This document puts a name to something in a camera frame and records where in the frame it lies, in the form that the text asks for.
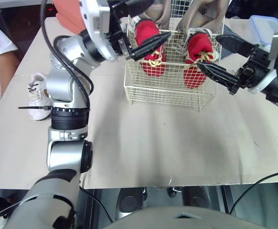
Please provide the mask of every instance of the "white table surface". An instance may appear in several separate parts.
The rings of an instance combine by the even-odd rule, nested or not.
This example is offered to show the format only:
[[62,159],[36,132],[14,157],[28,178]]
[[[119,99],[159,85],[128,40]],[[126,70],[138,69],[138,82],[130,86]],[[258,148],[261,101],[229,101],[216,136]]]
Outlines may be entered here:
[[[246,21],[226,20],[241,33]],[[50,39],[71,35],[46,20]],[[237,54],[221,65],[236,70]],[[123,58],[103,62],[91,79],[88,140],[93,167],[82,176],[85,188],[165,187],[254,183],[278,172],[278,108],[262,94],[218,93],[201,113],[190,108],[126,99]],[[0,188],[28,189],[47,174],[50,120],[32,121],[26,85],[34,72],[48,74],[49,50],[38,32],[0,103]],[[277,181],[277,177],[268,182]]]

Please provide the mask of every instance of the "white wire basket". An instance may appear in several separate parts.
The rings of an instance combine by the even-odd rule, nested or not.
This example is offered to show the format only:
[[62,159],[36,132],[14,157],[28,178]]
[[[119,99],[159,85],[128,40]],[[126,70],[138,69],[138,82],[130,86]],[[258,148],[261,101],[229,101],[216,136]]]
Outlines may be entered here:
[[[124,88],[130,103],[132,101],[153,102],[192,107],[202,111],[215,97],[217,85],[208,78],[197,88],[191,88],[189,82],[185,83],[184,69],[187,69],[189,64],[185,63],[185,57],[175,49],[178,45],[185,43],[185,35],[174,31],[174,29],[191,2],[191,0],[172,0],[169,26],[172,35],[164,45],[166,58],[166,62],[162,62],[163,66],[165,65],[164,73],[159,73],[160,76],[150,76],[145,73],[142,65],[143,63],[149,64],[148,61],[139,60],[135,62],[129,60],[126,62]],[[130,29],[130,21],[131,19],[128,23],[127,36],[132,47],[135,48],[137,44],[134,39],[135,34]],[[216,55],[214,63],[216,64],[220,62],[221,45],[215,37],[223,33],[223,27],[224,22],[217,29],[216,34],[211,37],[213,51]],[[187,76],[195,81],[199,79],[198,77],[201,77],[201,72],[195,68],[192,74],[187,74]]]

